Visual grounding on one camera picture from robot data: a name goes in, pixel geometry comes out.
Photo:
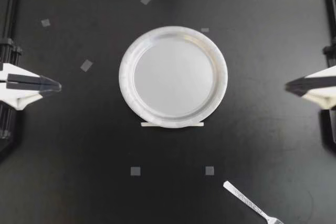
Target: tape marker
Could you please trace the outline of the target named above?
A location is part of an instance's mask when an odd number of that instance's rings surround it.
[[[48,18],[41,20],[41,23],[43,27],[50,26],[50,20]]]
[[[91,61],[86,60],[86,61],[84,61],[84,63],[82,64],[82,66],[80,68],[81,68],[81,70],[83,70],[84,72],[86,72],[86,71],[88,71],[91,68],[92,64],[93,63]]]
[[[141,167],[132,166],[131,167],[131,176],[141,176]]]
[[[205,176],[214,176],[215,168],[213,166],[205,166]]]
[[[151,0],[140,0],[140,2],[144,5],[147,5]]]

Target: plate center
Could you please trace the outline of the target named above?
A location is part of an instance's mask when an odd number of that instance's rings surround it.
[[[161,38],[139,59],[134,73],[141,99],[163,116],[190,114],[212,91],[211,61],[196,44],[183,38]]]

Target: white tape square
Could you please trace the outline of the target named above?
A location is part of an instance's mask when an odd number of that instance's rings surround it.
[[[147,5],[151,0],[140,0],[140,2],[144,5]]]
[[[50,20],[48,18],[41,20],[41,23],[43,27],[50,26]]]
[[[93,63],[92,63],[91,61],[89,61],[89,60],[85,60],[84,63],[82,64],[82,66],[81,66],[80,68],[81,68],[81,70],[83,70],[84,72],[87,72],[87,71],[91,68],[92,64],[93,64]]]

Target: plate rim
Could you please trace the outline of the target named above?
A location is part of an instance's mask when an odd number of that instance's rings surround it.
[[[201,113],[186,120],[180,120],[180,121],[165,120],[153,115],[150,111],[146,110],[141,105],[141,102],[139,102],[136,97],[134,97],[134,95],[132,94],[133,92],[130,91],[129,78],[127,78],[129,76],[131,66],[137,64],[138,62],[138,61],[134,62],[133,60],[134,57],[133,52],[137,48],[137,46],[148,38],[168,33],[185,33],[206,43],[206,45],[209,46],[209,48],[211,48],[212,52],[214,53],[214,56],[218,61],[217,62],[218,66],[220,66],[219,73],[217,73],[217,75],[221,78],[219,78],[219,83],[217,85],[218,87],[216,89],[217,91],[214,93],[215,95],[212,98],[212,101]],[[227,89],[227,83],[228,83],[228,71],[226,61],[224,59],[222,52],[219,50],[216,44],[199,31],[183,26],[164,26],[155,28],[142,34],[128,47],[128,49],[126,50],[126,52],[122,57],[119,68],[119,88],[127,105],[133,110],[134,113],[136,113],[139,117],[141,117],[145,121],[165,128],[188,127],[195,123],[199,123],[208,116],[210,116],[220,105]]]

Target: fork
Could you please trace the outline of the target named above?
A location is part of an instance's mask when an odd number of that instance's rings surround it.
[[[230,193],[252,208],[255,212],[263,216],[267,220],[268,224],[284,224],[282,221],[277,218],[270,217],[265,214],[259,207],[257,207],[252,201],[250,201],[244,194],[242,194],[236,187],[234,187],[229,181],[225,181],[223,184],[224,188],[227,189]]]

